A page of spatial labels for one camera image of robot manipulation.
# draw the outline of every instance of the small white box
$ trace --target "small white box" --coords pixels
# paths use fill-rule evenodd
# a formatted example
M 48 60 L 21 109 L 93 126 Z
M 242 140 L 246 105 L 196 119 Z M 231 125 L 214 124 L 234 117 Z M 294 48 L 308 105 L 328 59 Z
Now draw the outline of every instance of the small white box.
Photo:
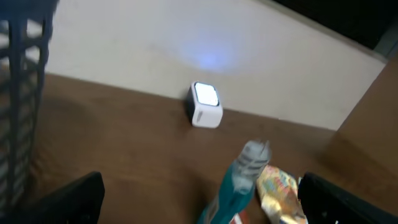
M 209 84 L 193 82 L 185 99 L 185 107 L 195 127 L 217 128 L 223 117 L 218 92 Z

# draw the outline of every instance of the white wall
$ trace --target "white wall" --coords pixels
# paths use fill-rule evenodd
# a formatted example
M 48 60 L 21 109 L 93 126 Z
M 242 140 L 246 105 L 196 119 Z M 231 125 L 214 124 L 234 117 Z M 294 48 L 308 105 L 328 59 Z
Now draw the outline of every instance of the white wall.
M 64 0 L 47 71 L 338 129 L 384 63 L 252 0 Z

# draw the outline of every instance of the glowing white screen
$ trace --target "glowing white screen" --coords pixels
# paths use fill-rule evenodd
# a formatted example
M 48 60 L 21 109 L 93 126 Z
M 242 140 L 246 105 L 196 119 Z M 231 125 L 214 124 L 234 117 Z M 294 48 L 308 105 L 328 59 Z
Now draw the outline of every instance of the glowing white screen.
M 213 86 L 203 83 L 196 83 L 195 91 L 197 92 L 199 103 L 211 106 L 218 105 L 217 92 Z

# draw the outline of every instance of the basket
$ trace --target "basket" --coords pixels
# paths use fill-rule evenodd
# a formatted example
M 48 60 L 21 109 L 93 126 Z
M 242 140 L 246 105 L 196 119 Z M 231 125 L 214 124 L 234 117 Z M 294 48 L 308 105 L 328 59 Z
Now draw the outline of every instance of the basket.
M 0 217 L 24 193 L 57 3 L 0 0 Z

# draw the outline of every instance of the bottle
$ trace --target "bottle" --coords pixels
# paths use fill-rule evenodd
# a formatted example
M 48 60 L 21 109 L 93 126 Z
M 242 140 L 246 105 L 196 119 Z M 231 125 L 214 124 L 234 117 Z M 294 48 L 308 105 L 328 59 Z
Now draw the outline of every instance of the bottle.
M 253 198 L 256 180 L 270 158 L 269 142 L 246 143 L 226 171 L 218 195 L 204 209 L 197 224 L 228 224 Z

